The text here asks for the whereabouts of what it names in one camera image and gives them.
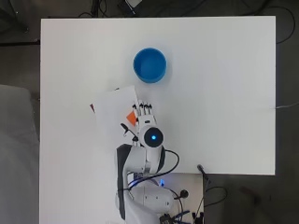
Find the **wire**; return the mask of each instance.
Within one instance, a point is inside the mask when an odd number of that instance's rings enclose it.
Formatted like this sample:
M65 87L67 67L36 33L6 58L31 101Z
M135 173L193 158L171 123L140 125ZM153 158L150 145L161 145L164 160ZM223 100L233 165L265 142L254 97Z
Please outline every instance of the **wire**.
M8 5L9 5L9 7L10 7L12 13L13 13L13 16L17 19L17 13L16 13L16 11L15 11L15 8L14 8L14 7L12 6L12 4L11 4L11 1L10 1L10 0L7 0L7 2L8 2Z
M198 216L198 212L199 212L200 207L202 206L202 203L203 203L203 201L204 201L205 194L206 194L206 192L207 192L207 186L208 186L209 184L210 184L210 180L208 179L207 182L206 182L206 187L205 187L204 195L203 195L203 197L202 197L202 199L200 200L200 203L199 203L199 205L198 205L198 208L197 208L197 211L196 211L196 214L195 214L195 218L194 218L194 220L193 220L193 223L195 223L195 220L196 220L196 218L197 218L197 216Z
M105 10L103 10L103 9L101 8L101 3L102 3L102 1L103 1L103 0L100 0L100 1L99 1L99 10L100 10L100 12L102 12L102 18L104 18L104 17L109 18L109 16L107 15L107 1L104 0Z
M223 189L223 190L225 191L225 195L224 195L224 197L221 198L220 200L218 200L218 201L216 201L216 202L214 202L214 203L209 203L209 204L205 205L205 207L209 207L209 206L214 205L214 204L216 204L216 203L221 203L221 202L223 202L223 201L227 198L228 191L227 191L227 189L226 189L225 187L219 187L219 186L212 187L212 188L210 188L210 189L207 189L206 192L209 192L209 191L212 190L212 189Z
M175 166L167 172L160 173L160 174L157 174L157 175L151 175L151 176L148 176L148 177L145 177L145 178L141 178L140 180L136 180L136 182L129 189L132 189L133 187L135 187L136 185L140 184L143 181L146 181L146 180L149 180L149 179L161 176L161 175L167 175L167 174L171 173L172 171L174 171L177 168L178 163L179 163L179 155L176 152L172 151L172 150L167 150L166 149L165 152L170 152L170 153L174 154L177 157L177 163L175 164Z
M241 0L246 6L249 7L249 5L244 1L244 0ZM265 0L262 4L262 6L257 9L256 11L251 11L249 13L245 13L245 14L242 14L241 16L258 16L260 15L261 13L265 12L267 9L271 9L271 8L278 8L278 9L283 9L287 12L289 12L289 14L291 15L292 17L292 30L290 32L290 34L284 38L283 40L280 40L277 42L277 44L282 44L283 42L287 41L288 39L290 39L293 35L293 33L295 32L295 29L296 29L296 19L293 15L293 13L286 7L278 7L278 6L273 6L273 7L268 7L268 5L272 2L272 0Z
M87 16L90 16L90 17L93 16L93 15L92 15L91 13L89 13L89 12L82 12L81 14L78 15L78 17L80 18L80 17L83 16L83 15L87 15Z
M286 7L268 7L266 9L270 9L270 8L280 8L280 9L283 9L283 10L286 10L287 12L290 13L291 17L292 17L292 31L290 32L290 34L284 38L283 40L280 40L277 42L277 44L282 44L283 42L286 42L288 39L290 39L293 35L293 33L295 32L295 29L296 29L296 19L293 15L293 13Z
M198 3L195 7L185 11L183 14L181 14L180 16L187 16L188 14L190 14L191 12L195 11L197 8L199 8L201 5L203 5L207 0L203 0L200 3Z
M178 194L174 190L172 190L172 189L169 189L169 190L177 196L179 204L180 204L180 213L182 214L184 212L184 209L183 209L183 203L181 202L181 199L179 198Z
M295 106L295 105L299 105L299 102L294 103L292 105L279 105L279 106L275 107L275 109L290 108L290 107Z
M255 11L248 12L248 13L244 13L244 14L242 14L242 15L240 15L240 16L257 16L257 15L259 15L262 11L264 11L264 10L266 9L266 7L270 4L271 1L272 1L272 0L265 0L265 1L262 3L262 6L261 6L259 9L255 10ZM242 1L242 2L243 2L243 4L245 4L246 6L249 7L249 5L248 5L246 2L244 2L244 1Z

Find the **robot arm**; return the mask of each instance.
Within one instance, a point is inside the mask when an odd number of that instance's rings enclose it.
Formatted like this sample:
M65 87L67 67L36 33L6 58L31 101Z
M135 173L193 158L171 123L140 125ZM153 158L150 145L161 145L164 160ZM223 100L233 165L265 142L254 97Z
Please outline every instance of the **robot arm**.
M137 138L140 146L122 145L117 148L118 199L121 218L128 224L159 224L157 214L133 200L128 186L129 172L156 174L164 166L163 134L156 126L151 105L133 106Z

